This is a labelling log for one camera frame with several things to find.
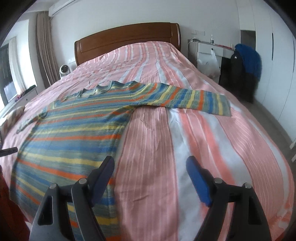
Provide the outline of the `striped knit sweater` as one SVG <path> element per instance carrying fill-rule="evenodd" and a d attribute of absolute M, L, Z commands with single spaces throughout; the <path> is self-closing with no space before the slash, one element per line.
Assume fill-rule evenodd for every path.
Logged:
<path fill-rule="evenodd" d="M 94 208 L 108 240 L 177 240 L 175 144 L 169 112 L 231 116 L 221 94 L 163 83 L 120 83 L 82 89 L 55 99 L 51 89 L 25 107 L 5 138 L 16 145 L 6 180 L 10 198 L 32 222 L 51 183 L 69 185 L 98 168 L 106 156 L 118 161 Z"/>

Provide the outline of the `striped chevron pillow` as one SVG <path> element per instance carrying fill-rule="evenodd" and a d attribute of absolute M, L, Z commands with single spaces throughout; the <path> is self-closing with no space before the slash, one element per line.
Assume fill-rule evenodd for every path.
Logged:
<path fill-rule="evenodd" d="M 20 117 L 23 115 L 23 112 L 25 110 L 25 106 L 20 106 L 13 111 L 11 111 L 9 114 L 7 114 L 3 118 L 3 122 L 1 124 L 1 140 L 3 141 L 10 129 L 16 124 L 16 122 L 20 119 Z"/>

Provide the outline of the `white window cabinet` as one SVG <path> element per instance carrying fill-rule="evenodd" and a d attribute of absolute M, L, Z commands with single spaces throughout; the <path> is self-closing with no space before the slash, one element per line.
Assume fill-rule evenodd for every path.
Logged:
<path fill-rule="evenodd" d="M 37 88 L 34 87 L 22 97 L 17 99 L 17 97 L 13 98 L 2 110 L 1 110 L 1 118 L 4 118 L 8 113 L 13 111 L 14 109 L 25 106 L 28 102 L 30 102 L 34 97 L 38 95 Z"/>

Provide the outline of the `dark window monitor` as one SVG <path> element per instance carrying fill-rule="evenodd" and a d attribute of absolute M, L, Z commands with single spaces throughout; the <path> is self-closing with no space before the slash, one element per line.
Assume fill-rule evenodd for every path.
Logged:
<path fill-rule="evenodd" d="M 8 44 L 1 47 L 0 68 L 1 99 L 4 106 L 6 106 L 17 95 L 11 75 Z"/>

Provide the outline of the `pink striped bed cover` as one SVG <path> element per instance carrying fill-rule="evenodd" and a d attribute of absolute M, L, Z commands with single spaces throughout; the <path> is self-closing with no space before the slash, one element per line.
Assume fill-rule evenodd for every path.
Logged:
<path fill-rule="evenodd" d="M 105 86 L 111 81 L 163 83 L 189 90 L 205 90 L 224 95 L 231 105 L 231 116 L 205 112 L 169 112 L 171 138 L 175 144 L 177 174 L 177 240 L 192 240 L 206 216 L 203 204 L 189 178 L 186 159 L 194 156 L 214 177 L 240 186 L 250 183 L 262 205 L 272 240 L 284 234 L 292 217 L 294 181 L 287 160 L 255 117 L 235 96 L 199 72 L 172 44 L 135 43 L 120 47 L 79 65 L 71 74 L 48 89 L 55 99 L 82 89 Z M 11 168 L 10 158 L 2 157 L 3 177 Z"/>

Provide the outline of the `beige curtain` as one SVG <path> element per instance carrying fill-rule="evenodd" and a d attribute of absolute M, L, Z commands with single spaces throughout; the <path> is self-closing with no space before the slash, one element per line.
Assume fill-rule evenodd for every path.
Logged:
<path fill-rule="evenodd" d="M 51 19 L 48 11 L 40 11 L 36 18 L 36 45 L 41 76 L 45 88 L 60 79 L 59 67 L 53 48 Z"/>

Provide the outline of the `white round fan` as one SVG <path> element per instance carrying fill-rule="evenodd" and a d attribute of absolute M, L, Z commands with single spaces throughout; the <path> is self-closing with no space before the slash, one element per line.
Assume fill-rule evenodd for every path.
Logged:
<path fill-rule="evenodd" d="M 71 73 L 71 69 L 68 65 L 62 65 L 59 69 L 60 78 L 63 78 Z"/>

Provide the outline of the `white plastic bag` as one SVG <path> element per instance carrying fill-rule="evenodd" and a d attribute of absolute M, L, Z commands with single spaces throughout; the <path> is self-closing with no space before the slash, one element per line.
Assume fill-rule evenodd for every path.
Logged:
<path fill-rule="evenodd" d="M 197 69 L 211 79 L 220 76 L 220 65 L 213 49 L 210 54 L 198 54 Z"/>

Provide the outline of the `brown wooden headboard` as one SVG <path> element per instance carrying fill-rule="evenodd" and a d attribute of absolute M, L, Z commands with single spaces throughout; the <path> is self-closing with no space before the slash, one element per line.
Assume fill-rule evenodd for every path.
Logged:
<path fill-rule="evenodd" d="M 74 43 L 76 65 L 125 45 L 149 41 L 167 42 L 181 49 L 181 30 L 177 23 L 153 22 L 103 30 Z"/>

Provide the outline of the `blue garment on chair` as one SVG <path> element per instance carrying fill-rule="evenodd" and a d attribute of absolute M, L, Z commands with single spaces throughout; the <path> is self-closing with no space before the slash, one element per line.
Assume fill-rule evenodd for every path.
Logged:
<path fill-rule="evenodd" d="M 240 54 L 246 73 L 252 74 L 259 81 L 262 73 L 262 61 L 260 55 L 251 47 L 237 44 L 235 50 Z"/>

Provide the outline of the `white desk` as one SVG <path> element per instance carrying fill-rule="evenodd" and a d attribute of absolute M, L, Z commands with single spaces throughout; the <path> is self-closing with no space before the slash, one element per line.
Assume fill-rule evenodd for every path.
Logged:
<path fill-rule="evenodd" d="M 230 59 L 234 53 L 234 50 L 228 47 L 224 47 L 217 44 L 212 44 L 209 42 L 200 41 L 196 38 L 189 39 L 187 44 L 188 59 L 189 61 L 198 68 L 197 60 L 205 60 L 211 56 L 211 53 L 214 52 L 219 64 L 221 67 L 223 59 Z"/>

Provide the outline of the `wall air conditioner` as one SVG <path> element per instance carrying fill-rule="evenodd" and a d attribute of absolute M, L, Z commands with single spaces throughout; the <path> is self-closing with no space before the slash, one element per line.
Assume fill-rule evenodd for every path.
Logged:
<path fill-rule="evenodd" d="M 60 0 L 60 1 L 57 1 L 55 4 L 53 4 L 49 8 L 49 10 L 48 10 L 49 17 L 55 16 L 60 11 L 62 11 L 63 9 L 73 5 L 76 2 L 79 2 L 79 0 Z"/>

